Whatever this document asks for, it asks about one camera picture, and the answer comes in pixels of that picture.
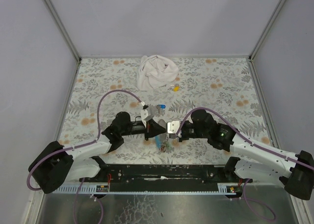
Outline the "blue keyring holder with rings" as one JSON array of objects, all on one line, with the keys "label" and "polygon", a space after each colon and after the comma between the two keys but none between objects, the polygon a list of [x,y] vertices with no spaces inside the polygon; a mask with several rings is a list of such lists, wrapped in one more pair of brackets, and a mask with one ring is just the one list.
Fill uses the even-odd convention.
[{"label": "blue keyring holder with rings", "polygon": [[[163,119],[160,119],[158,121],[158,124],[160,126],[166,128],[166,122]],[[167,133],[162,133],[162,134],[159,134],[158,136],[155,137],[155,144],[156,144],[157,149],[160,150],[160,148],[163,147],[162,143],[163,143],[164,140],[168,141]]]}]

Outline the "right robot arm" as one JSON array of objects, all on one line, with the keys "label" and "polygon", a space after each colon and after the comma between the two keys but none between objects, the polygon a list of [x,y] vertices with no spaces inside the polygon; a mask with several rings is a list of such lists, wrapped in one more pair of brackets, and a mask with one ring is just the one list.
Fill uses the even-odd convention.
[{"label": "right robot arm", "polygon": [[264,180],[281,186],[290,195],[310,200],[314,188],[314,158],[304,150],[298,154],[258,142],[244,135],[226,119],[218,123],[213,110],[198,107],[191,110],[182,121],[168,123],[168,132],[179,141],[207,139],[218,149],[246,156],[256,161],[237,161],[234,172],[242,178]]}]

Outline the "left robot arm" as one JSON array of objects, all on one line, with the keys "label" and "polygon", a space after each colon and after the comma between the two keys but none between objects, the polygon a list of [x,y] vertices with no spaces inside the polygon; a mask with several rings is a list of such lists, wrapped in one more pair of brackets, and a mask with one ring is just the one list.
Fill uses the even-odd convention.
[{"label": "left robot arm", "polygon": [[71,147],[64,147],[58,141],[49,143],[29,166],[27,186],[36,189],[30,184],[33,178],[38,189],[49,194],[64,182],[93,178],[101,170],[94,158],[119,148],[124,143],[124,136],[143,134],[150,139],[165,132],[166,128],[151,116],[143,121],[131,121],[129,113],[119,112],[98,139]]}]

